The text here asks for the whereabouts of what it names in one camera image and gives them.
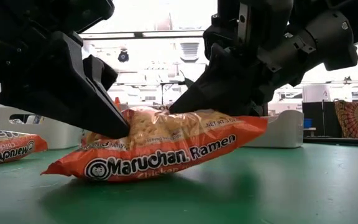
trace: blue container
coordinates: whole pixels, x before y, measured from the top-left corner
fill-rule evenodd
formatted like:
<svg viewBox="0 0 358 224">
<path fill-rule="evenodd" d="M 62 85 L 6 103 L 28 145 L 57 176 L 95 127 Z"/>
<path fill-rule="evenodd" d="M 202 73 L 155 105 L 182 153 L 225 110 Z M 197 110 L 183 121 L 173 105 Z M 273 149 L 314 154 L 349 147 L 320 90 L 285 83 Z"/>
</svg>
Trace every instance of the blue container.
<svg viewBox="0 0 358 224">
<path fill-rule="evenodd" d="M 308 129 L 311 128 L 311 119 L 304 119 L 303 120 L 303 128 Z"/>
</svg>

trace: patterned fabric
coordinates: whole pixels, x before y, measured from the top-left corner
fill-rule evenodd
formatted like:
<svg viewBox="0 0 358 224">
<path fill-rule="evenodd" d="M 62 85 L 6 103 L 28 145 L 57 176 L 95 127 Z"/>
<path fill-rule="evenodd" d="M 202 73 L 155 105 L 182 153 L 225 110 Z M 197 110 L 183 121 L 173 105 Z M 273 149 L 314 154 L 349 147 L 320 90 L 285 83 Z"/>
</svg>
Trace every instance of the patterned fabric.
<svg viewBox="0 0 358 224">
<path fill-rule="evenodd" d="M 358 102 L 335 102 L 335 112 L 343 138 L 358 138 Z"/>
</svg>

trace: green surface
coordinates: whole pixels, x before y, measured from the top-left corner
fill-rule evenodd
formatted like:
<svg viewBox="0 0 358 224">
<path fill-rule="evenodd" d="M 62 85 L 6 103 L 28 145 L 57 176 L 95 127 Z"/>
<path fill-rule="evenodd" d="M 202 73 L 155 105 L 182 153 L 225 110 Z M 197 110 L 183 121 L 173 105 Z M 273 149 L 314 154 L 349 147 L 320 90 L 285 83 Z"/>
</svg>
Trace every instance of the green surface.
<svg viewBox="0 0 358 224">
<path fill-rule="evenodd" d="M 114 184 L 0 165 L 0 223 L 358 223 L 358 147 L 238 149 L 170 177 Z"/>
</svg>

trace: orange package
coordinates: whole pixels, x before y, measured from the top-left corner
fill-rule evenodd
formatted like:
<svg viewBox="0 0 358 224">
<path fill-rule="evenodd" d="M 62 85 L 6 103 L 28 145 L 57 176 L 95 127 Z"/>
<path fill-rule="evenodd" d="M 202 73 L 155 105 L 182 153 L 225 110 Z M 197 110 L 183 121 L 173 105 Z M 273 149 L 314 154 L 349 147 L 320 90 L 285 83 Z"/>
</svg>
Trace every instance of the orange package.
<svg viewBox="0 0 358 224">
<path fill-rule="evenodd" d="M 0 131 L 0 164 L 16 161 L 30 153 L 47 149 L 47 142 L 38 135 Z"/>
<path fill-rule="evenodd" d="M 264 133 L 267 120 L 211 111 L 169 114 L 139 107 L 123 111 L 126 138 L 89 133 L 83 146 L 42 174 L 123 182 L 178 172 L 232 152 Z"/>
</svg>

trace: white tray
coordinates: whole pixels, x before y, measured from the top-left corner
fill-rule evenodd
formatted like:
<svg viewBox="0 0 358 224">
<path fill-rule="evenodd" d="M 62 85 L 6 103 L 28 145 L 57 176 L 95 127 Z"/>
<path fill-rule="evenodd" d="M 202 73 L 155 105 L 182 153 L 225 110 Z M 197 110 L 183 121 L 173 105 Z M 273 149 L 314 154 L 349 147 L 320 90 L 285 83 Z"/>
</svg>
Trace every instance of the white tray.
<svg viewBox="0 0 358 224">
<path fill-rule="evenodd" d="M 44 118 L 41 124 L 12 124 L 9 118 L 14 114 L 33 113 L 0 106 L 0 130 L 37 134 L 48 143 L 49 149 L 66 149 L 81 143 L 80 128 L 50 118 Z"/>
<path fill-rule="evenodd" d="M 296 110 L 286 110 L 268 119 L 266 132 L 244 147 L 297 148 L 303 144 L 304 114 Z"/>
</svg>

